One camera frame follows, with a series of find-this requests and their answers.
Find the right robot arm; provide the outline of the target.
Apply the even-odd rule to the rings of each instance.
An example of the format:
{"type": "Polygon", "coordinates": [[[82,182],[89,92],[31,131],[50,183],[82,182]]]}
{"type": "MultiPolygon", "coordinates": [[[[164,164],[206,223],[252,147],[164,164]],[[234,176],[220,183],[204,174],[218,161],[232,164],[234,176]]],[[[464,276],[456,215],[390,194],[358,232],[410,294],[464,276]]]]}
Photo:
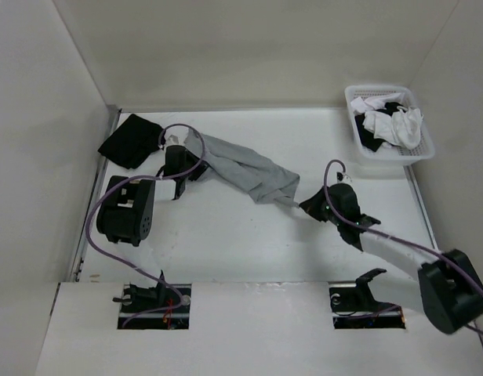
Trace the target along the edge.
{"type": "Polygon", "coordinates": [[[440,252],[383,232],[346,183],[323,187],[299,206],[316,221],[333,224],[346,244],[408,275],[404,283],[383,282],[386,270],[376,267],[356,279],[354,300],[366,320],[406,307],[440,332],[454,334],[483,315],[483,284],[464,252],[440,252]]]}

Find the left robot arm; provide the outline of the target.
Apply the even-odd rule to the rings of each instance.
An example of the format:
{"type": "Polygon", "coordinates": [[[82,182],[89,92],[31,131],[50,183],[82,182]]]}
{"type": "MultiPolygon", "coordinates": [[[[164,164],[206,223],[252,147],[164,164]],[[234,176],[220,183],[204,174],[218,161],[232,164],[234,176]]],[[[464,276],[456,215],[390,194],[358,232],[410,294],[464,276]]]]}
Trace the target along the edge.
{"type": "MultiPolygon", "coordinates": [[[[207,168],[202,155],[196,157],[184,146],[170,146],[165,152],[165,162],[156,174],[132,179],[112,176],[98,207],[97,231],[112,244],[140,246],[151,233],[157,183],[171,184],[171,199],[174,201],[185,191],[186,181],[199,179],[207,168]]],[[[155,313],[183,305],[182,291],[168,284],[163,274],[155,277],[130,261],[120,261],[156,283],[146,287],[130,284],[123,297],[115,300],[122,304],[125,313],[155,313]]]]}

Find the grey tank top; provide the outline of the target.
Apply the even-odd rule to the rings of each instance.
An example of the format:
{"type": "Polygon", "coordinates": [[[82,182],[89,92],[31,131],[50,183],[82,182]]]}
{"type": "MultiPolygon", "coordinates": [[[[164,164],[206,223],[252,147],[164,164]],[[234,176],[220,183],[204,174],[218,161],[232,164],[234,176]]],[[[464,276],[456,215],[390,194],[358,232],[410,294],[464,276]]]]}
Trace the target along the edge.
{"type": "Polygon", "coordinates": [[[257,204],[297,206],[299,174],[275,164],[256,151],[216,137],[189,131],[184,146],[212,173],[248,194],[257,204]]]}

